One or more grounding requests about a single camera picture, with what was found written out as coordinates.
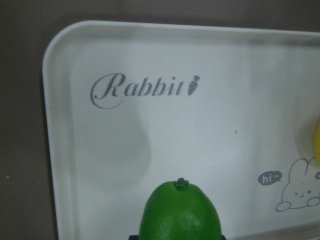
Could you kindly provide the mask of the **green lime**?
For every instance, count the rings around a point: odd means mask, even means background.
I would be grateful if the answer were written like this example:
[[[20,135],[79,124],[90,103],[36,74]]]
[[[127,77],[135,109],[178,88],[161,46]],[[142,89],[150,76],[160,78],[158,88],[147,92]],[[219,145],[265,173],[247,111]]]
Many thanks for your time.
[[[140,222],[140,240],[221,240],[216,208],[202,190],[184,178],[158,186]]]

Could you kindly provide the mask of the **yellow lemon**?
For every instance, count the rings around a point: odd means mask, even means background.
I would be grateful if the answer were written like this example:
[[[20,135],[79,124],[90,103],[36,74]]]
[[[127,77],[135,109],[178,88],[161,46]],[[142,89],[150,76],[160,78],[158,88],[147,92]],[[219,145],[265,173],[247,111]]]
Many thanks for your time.
[[[318,165],[320,165],[320,123],[318,122],[313,139],[314,157]]]

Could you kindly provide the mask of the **cream rabbit tray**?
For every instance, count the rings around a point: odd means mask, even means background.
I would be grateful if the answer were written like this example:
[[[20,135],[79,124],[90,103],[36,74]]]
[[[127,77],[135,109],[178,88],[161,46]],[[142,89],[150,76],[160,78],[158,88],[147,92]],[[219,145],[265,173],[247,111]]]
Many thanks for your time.
[[[42,76],[60,240],[136,235],[178,178],[228,240],[319,239],[318,33],[82,21]]]

